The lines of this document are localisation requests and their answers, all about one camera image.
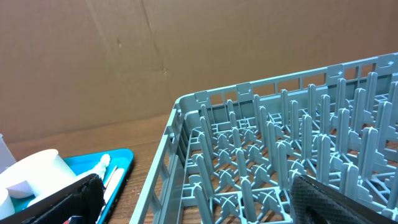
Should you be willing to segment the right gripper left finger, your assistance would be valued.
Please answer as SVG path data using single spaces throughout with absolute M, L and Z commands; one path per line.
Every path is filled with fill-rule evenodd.
M 90 174 L 39 202 L 1 220 L 1 224 L 58 224 L 78 216 L 78 223 L 95 224 L 104 206 L 104 185 Z

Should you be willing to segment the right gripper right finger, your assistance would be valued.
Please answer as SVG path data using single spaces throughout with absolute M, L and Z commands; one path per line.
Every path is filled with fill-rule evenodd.
M 397 224 L 307 175 L 294 177 L 290 201 L 294 223 Z

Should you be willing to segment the red snack wrapper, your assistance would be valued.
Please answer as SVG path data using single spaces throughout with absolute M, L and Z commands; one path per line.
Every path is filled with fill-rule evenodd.
M 63 224 L 84 224 L 84 221 L 85 219 L 82 216 L 72 216 L 63 222 Z

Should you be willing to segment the white bowl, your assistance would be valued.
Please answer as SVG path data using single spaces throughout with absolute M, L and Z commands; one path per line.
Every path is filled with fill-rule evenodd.
M 0 219 L 5 219 L 15 214 L 15 208 L 10 198 L 9 192 L 5 188 L 0 189 Z

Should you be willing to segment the grey dishwasher rack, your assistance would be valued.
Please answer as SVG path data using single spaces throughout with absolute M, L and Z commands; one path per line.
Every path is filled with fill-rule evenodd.
M 397 54 L 178 98 L 130 221 L 292 223 L 302 174 L 397 220 Z

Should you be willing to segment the twisted white napkin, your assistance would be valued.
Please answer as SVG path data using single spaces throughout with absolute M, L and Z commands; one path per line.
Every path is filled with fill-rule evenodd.
M 94 166 L 94 168 L 79 174 L 77 177 L 83 178 L 90 174 L 97 174 L 101 180 L 104 180 L 106 169 L 110 164 L 111 157 L 109 154 L 103 154 L 100 161 Z

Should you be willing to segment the wooden chopstick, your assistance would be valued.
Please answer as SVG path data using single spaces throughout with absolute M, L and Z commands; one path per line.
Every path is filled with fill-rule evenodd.
M 109 182 L 113 176 L 113 174 L 115 173 L 116 169 L 118 168 L 118 166 L 114 166 L 112 171 L 110 172 L 110 174 L 108 175 L 108 178 L 106 179 L 105 183 L 104 183 L 104 187 L 108 188 Z

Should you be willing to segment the white plastic fork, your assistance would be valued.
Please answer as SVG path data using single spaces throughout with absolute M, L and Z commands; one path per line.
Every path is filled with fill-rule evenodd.
M 100 218 L 103 216 L 104 210 L 105 210 L 108 202 L 110 201 L 112 194 L 114 193 L 114 191 L 116 190 L 116 187 L 118 186 L 120 180 L 122 179 L 123 173 L 124 173 L 123 168 L 117 168 L 114 170 L 112 176 L 108 179 L 108 184 L 106 185 L 106 189 L 104 191 L 104 197 L 103 197 L 105 205 L 101 209 L 96 223 L 100 222 Z

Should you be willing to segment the white paper cup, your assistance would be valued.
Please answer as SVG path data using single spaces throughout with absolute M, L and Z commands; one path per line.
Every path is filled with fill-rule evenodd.
M 60 157 L 58 151 L 46 149 L 16 162 L 1 173 L 1 187 L 26 180 L 34 195 L 38 197 L 62 189 L 75 179 L 76 174 Z

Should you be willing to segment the teal serving tray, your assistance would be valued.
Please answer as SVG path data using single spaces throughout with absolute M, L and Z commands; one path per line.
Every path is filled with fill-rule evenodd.
M 69 165 L 71 170 L 74 171 L 74 173 L 76 174 L 76 179 L 71 183 L 71 184 L 73 184 L 74 182 L 82 179 L 82 178 L 77 177 L 79 174 L 82 174 L 82 173 L 94 168 L 94 166 L 100 161 L 100 158 L 103 154 L 109 154 L 111 157 L 110 164 L 106 169 L 104 180 L 102 180 L 103 185 L 114 166 L 118 166 L 118 168 L 123 168 L 124 173 L 123 173 L 122 179 L 120 180 L 118 186 L 116 187 L 116 190 L 112 194 L 111 199 L 108 202 L 108 204 L 104 210 L 103 216 L 100 218 L 99 223 L 104 223 L 108 219 L 109 214 L 111 213 L 113 204 L 116 202 L 116 199 L 119 196 L 121 187 L 125 183 L 127 172 L 130 171 L 130 169 L 131 169 L 131 165 L 132 165 L 133 158 L 134 158 L 133 152 L 129 149 L 115 149 L 115 150 L 110 150 L 110 151 L 67 157 L 67 158 L 63 159 L 67 163 L 67 165 Z M 26 197 L 26 198 L 13 198 L 11 196 L 10 196 L 10 198 L 11 198 L 13 206 L 15 208 L 15 213 L 17 213 L 33 204 L 39 202 L 40 200 L 43 200 L 44 198 L 54 194 L 55 192 L 58 192 L 59 190 L 53 190 L 47 194 L 39 195 L 38 197 L 36 197 L 35 195 L 32 195 L 32 196 Z

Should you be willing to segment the clear plastic bin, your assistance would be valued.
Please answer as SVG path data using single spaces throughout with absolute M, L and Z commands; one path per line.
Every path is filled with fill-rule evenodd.
M 14 156 L 9 150 L 7 144 L 3 139 L 3 135 L 0 134 L 0 173 L 4 172 L 10 166 L 16 163 Z

